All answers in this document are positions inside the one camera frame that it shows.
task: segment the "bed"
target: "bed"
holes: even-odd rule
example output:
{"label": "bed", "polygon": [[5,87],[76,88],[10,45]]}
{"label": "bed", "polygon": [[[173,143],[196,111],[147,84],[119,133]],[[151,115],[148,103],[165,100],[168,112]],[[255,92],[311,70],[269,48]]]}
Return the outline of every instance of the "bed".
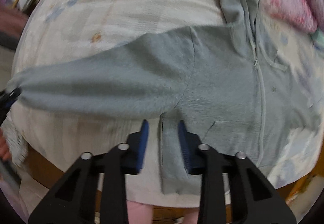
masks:
{"label": "bed", "polygon": [[[310,37],[288,24],[263,16],[278,53],[291,66],[310,102],[323,113],[323,59]],[[224,19],[218,0],[41,0],[30,16],[14,59],[13,73],[26,67],[82,58],[132,40],[185,25],[218,25]],[[12,120],[27,142],[62,171],[83,152],[107,152],[138,131],[141,121],[66,115],[12,107]],[[270,172],[275,188],[308,174],[323,140],[324,122],[316,133],[291,131],[289,141]],[[144,169],[127,176],[127,199],[168,207],[197,207],[199,196],[161,193],[159,119],[152,119]]]}

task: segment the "bed sheet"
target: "bed sheet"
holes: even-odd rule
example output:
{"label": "bed sheet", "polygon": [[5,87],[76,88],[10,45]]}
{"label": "bed sheet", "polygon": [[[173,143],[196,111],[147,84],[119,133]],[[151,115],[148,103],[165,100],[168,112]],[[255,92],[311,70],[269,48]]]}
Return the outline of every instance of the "bed sheet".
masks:
{"label": "bed sheet", "polygon": [[[323,65],[309,37],[289,25],[264,17],[266,27],[309,97],[322,111]],[[218,0],[41,0],[19,42],[13,73],[26,67],[54,64],[96,54],[147,32],[185,25],[224,23]],[[105,153],[140,128],[141,121],[67,115],[32,110],[16,103],[12,120],[28,143],[65,171],[83,152]],[[195,195],[161,193],[159,119],[150,123],[144,169],[127,176],[127,198],[168,207],[197,207]],[[289,143],[268,174],[276,187],[307,174],[319,155],[323,123],[316,135],[293,131]]]}

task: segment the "teal fabric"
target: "teal fabric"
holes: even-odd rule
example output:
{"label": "teal fabric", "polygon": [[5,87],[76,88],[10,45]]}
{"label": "teal fabric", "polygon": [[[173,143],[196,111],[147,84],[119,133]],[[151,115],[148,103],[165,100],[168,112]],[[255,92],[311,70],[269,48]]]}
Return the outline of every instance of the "teal fabric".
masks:
{"label": "teal fabric", "polygon": [[219,152],[243,151],[267,174],[290,129],[316,131],[291,70],[277,56],[259,0],[220,0],[223,26],[191,26],[138,39],[64,64],[15,75],[7,90],[48,110],[114,118],[161,117],[164,193],[199,194],[200,177],[183,165],[177,123],[183,119]]}

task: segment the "person's leg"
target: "person's leg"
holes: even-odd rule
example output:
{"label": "person's leg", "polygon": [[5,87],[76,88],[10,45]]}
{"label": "person's leg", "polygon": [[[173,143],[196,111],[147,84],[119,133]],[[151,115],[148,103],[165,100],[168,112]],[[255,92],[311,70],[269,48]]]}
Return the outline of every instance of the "person's leg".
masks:
{"label": "person's leg", "polygon": [[182,224],[197,224],[199,208],[188,208],[185,211]]}
{"label": "person's leg", "polygon": [[127,201],[129,224],[152,224],[153,206]]}

